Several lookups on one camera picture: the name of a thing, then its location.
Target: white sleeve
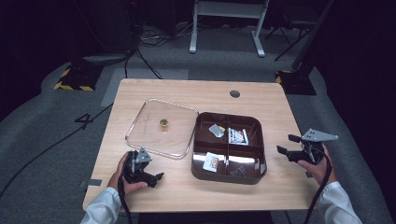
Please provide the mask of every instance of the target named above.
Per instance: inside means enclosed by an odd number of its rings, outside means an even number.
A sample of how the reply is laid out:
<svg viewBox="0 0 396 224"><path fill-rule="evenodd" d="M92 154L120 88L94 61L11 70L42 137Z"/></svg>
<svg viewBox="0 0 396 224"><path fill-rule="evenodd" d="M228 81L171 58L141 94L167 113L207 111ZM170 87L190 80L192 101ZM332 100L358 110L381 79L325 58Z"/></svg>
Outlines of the white sleeve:
<svg viewBox="0 0 396 224"><path fill-rule="evenodd" d="M326 223L361 223L353 211L347 193L338 181L328 184L321 192L317 208L324 216Z"/></svg>
<svg viewBox="0 0 396 224"><path fill-rule="evenodd" d="M119 216L120 206L119 193L107 187L90 202L81 224L115 223Z"/></svg>

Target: gray carpet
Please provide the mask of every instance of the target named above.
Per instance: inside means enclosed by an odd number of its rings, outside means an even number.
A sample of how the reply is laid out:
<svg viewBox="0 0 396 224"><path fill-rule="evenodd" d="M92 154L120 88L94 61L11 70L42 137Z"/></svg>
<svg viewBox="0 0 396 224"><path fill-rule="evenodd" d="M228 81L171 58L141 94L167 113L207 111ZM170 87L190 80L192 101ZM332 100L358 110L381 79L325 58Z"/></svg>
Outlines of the gray carpet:
<svg viewBox="0 0 396 224"><path fill-rule="evenodd" d="M275 82L274 72L290 69L302 44L274 62L287 43L279 33L264 39L269 31L263 30L261 40L266 57L259 58L251 30L254 27L203 30L198 34L195 54L189 54L189 36L169 41L161 47L140 47L140 50L164 78L176 74L174 78L190 80ZM50 73L42 83L42 93L0 123L0 189L26 162L77 129L80 124L75 123L75 119L86 113L95 116L111 104L116 84L124 76L123 63L118 63L105 67L96 91L53 89L66 66L67 63ZM132 77L134 71L149 75L144 62L135 55L127 68L128 77ZM146 75L139 78L156 78ZM349 194L355 212L363 223L392 223L380 188L347 126L327 97L320 73L314 70L310 79L317 96L287 96L300 131L304 133L313 128L338 134L340 139L329 142L328 146L335 172ZM91 177L110 111L111 108L85 130L52 147L14 179L0 200L1 223L80 222L84 216L82 202L85 194L80 183ZM289 211L289 214L292 223L303 223L306 211ZM272 216L275 223L288 223L283 211L272 212ZM118 223L126 223L126 218L120 216ZM318 211L313 213L310 223L324 223Z"/></svg>

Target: table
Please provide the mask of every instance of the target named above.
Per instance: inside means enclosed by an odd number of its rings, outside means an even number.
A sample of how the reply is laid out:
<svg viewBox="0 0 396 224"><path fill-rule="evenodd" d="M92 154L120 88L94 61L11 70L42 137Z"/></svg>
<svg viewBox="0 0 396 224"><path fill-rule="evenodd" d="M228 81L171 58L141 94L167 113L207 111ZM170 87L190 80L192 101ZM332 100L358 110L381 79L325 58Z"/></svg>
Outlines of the table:
<svg viewBox="0 0 396 224"><path fill-rule="evenodd" d="M259 39L260 30L264 21L265 13L268 8L269 0L264 1L263 4L243 4L243 3L227 3L227 2L206 2L195 0L193 26L190 42L190 53L196 52L197 45L197 24L198 15L201 16L221 16L221 17L237 17L258 19L256 31L252 31L254 45L256 46L259 57L264 57L265 53L262 48L262 42Z"/></svg>
<svg viewBox="0 0 396 224"><path fill-rule="evenodd" d="M233 98L230 91L240 97ZM307 209L318 189L304 169L279 154L276 146L300 149L288 134L300 135L290 106L276 83L191 80L124 79L92 172L101 186L89 186L83 203L102 190L115 172L121 156L130 148L124 137L143 103L150 98L192 106L202 112L250 116L260 121L263 131L267 173L256 185L206 181L191 173L192 148L179 161L150 154L149 174L164 172L157 186L142 189L126 198L134 212L247 211Z"/></svg>

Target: person's hand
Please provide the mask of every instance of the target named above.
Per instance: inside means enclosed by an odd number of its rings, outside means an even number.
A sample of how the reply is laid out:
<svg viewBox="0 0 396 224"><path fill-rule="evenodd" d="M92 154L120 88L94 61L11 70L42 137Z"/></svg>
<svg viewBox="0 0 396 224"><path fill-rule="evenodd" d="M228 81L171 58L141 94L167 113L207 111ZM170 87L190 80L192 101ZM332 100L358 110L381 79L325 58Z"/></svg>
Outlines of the person's hand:
<svg viewBox="0 0 396 224"><path fill-rule="evenodd" d="M118 190L119 177L121 175L122 167L123 167L123 164L125 163L125 160L127 157L128 157L128 152L125 153L123 155L123 157L121 158L121 160L119 161L117 171L111 176L110 180L108 181L108 184L107 184L108 187ZM125 179L122 179L122 181L124 183L125 196L132 192L135 192L139 189L146 188L148 186L148 184L145 182L138 182L138 183L130 184Z"/></svg>
<svg viewBox="0 0 396 224"><path fill-rule="evenodd" d="M330 163L332 164L332 158L330 158L329 151L327 150L326 146L324 146L324 145L323 145L323 148L324 148L324 153L326 153L327 157L329 157ZM323 158L316 165L313 165L307 161L297 161L297 163L300 166L302 166L303 168L305 168L306 171L311 173L319 185L322 184L323 178L326 175L326 167L327 167L327 161L325 158ZM337 178L335 177L334 169L332 169L332 172L330 173L329 181L327 182L327 184L330 184L334 181L337 181Z"/></svg>

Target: clear plastic lid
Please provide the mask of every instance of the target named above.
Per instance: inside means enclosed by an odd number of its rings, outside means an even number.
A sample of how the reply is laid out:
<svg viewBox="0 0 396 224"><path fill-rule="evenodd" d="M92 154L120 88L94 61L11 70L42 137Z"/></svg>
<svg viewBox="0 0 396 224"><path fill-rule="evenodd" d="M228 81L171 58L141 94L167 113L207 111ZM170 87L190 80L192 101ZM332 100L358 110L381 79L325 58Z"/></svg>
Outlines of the clear plastic lid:
<svg viewBox="0 0 396 224"><path fill-rule="evenodd" d="M189 106L148 99L125 135L126 144L180 160L189 151L198 114Z"/></svg>

